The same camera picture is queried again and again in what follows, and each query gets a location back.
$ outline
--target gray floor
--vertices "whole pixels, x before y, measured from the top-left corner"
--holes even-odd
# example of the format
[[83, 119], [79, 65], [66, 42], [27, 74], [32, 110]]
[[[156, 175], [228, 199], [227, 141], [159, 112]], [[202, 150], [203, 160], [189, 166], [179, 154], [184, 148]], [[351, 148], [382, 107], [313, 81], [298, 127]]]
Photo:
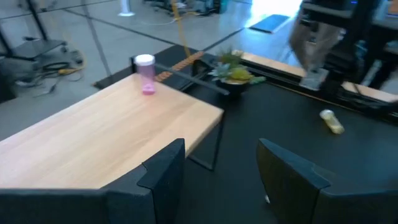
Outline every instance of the gray floor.
[[[5, 31], [12, 46], [21, 43], [23, 36], [38, 36], [37, 29], [32, 23], [31, 15], [17, 7], [17, 1], [0, 2], [0, 25]], [[301, 0], [235, 0], [230, 1], [228, 10], [221, 15], [210, 17], [195, 17], [186, 15], [182, 20], [187, 45], [197, 50], [207, 49], [219, 40], [232, 35], [222, 43], [212, 47], [209, 52], [233, 46], [234, 48], [252, 54], [283, 60], [285, 63], [298, 66], [294, 55], [287, 55], [290, 51], [286, 44], [291, 28], [291, 22], [276, 34], [270, 35], [247, 29], [262, 18], [270, 14], [285, 14], [293, 16], [299, 8]], [[156, 54], [172, 44], [181, 44], [178, 27], [165, 12], [155, 12], [148, 4], [141, 0], [131, 0], [134, 17], [119, 17], [118, 1], [90, 0], [88, 9], [103, 46], [111, 73], [126, 68], [128, 58], [137, 54]], [[97, 90], [91, 85], [106, 76], [106, 70], [86, 19], [82, 16], [83, 9], [80, 0], [58, 1], [55, 10], [40, 13], [45, 27], [52, 39], [64, 39], [70, 43], [71, 49], [81, 50], [87, 61], [82, 71], [83, 79], [70, 82], [64, 78], [55, 93], [35, 98], [45, 91], [54, 80], [47, 80], [38, 88], [19, 88], [19, 97], [0, 105], [0, 139], [4, 139], [48, 116], [54, 114]], [[51, 56], [62, 57], [60, 52], [50, 52]], [[3, 65], [14, 65], [18, 73], [25, 73], [26, 66], [20, 62], [3, 60]], [[397, 93], [397, 79], [389, 82], [386, 91]]]

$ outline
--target person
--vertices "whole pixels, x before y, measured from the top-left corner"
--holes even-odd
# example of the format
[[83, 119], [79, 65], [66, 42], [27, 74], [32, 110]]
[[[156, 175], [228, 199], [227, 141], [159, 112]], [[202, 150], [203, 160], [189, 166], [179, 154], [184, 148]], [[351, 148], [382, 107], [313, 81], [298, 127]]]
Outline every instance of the person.
[[292, 48], [298, 62], [308, 71], [313, 67], [322, 66], [326, 54], [338, 42], [342, 28], [333, 25], [318, 23], [318, 32], [315, 36], [315, 48], [313, 53], [307, 53], [306, 43], [311, 36], [311, 27], [301, 23], [304, 18], [303, 4], [311, 1], [303, 1], [295, 19], [292, 32], [289, 37], [289, 45]]

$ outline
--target table leg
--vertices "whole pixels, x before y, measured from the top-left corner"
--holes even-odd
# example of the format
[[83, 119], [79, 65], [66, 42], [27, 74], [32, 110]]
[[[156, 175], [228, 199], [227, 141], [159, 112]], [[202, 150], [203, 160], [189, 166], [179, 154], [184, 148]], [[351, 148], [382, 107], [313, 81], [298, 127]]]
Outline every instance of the table leg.
[[223, 133], [224, 133], [224, 121], [225, 121], [225, 110], [223, 115], [221, 116], [220, 120], [220, 126], [218, 127], [218, 134], [217, 134], [217, 139], [216, 139], [216, 146], [215, 146], [215, 151], [213, 155], [213, 161], [210, 163], [203, 161], [199, 158], [197, 158], [194, 155], [189, 156], [188, 158], [192, 160], [192, 162], [198, 164], [199, 166], [209, 170], [209, 171], [214, 171], [217, 165], [217, 160], [218, 160], [218, 153], [220, 152], [220, 144], [221, 140], [223, 138]]

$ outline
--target black table surface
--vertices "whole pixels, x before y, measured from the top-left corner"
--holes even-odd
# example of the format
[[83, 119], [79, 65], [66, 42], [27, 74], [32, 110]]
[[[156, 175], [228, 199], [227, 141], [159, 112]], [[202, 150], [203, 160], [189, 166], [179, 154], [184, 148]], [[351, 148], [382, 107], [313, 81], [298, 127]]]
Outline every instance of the black table surface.
[[[188, 93], [215, 106], [225, 103], [202, 86]], [[328, 129], [319, 115], [324, 109], [335, 112], [345, 127], [343, 134]], [[266, 138], [358, 183], [398, 189], [397, 137], [398, 129], [392, 124], [262, 83], [229, 103], [221, 145], [241, 147], [254, 155], [257, 140]]]

